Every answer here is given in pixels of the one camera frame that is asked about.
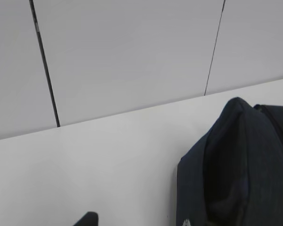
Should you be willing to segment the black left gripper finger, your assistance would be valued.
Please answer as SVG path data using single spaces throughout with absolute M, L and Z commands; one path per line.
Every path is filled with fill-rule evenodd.
M 82 216 L 74 226 L 98 226 L 99 216 L 96 212 L 87 212 Z

